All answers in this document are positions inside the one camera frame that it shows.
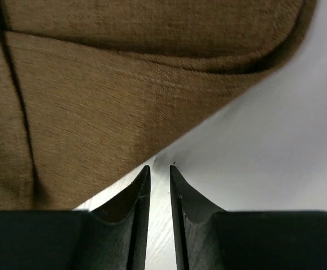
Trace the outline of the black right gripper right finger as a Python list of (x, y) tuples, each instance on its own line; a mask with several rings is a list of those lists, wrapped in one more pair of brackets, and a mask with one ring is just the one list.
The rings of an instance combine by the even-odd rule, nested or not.
[(177, 269), (224, 269), (217, 214), (225, 212), (170, 166), (170, 194)]

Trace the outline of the brown cloth napkin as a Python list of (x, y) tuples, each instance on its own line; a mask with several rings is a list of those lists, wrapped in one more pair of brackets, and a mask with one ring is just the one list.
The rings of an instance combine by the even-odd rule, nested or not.
[(74, 209), (284, 65), (315, 1), (0, 1), (0, 210)]

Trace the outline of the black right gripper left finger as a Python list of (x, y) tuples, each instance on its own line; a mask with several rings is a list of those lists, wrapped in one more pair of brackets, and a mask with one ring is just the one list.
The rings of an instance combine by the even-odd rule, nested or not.
[(82, 269), (144, 269), (150, 208), (150, 168), (91, 211), (81, 236)]

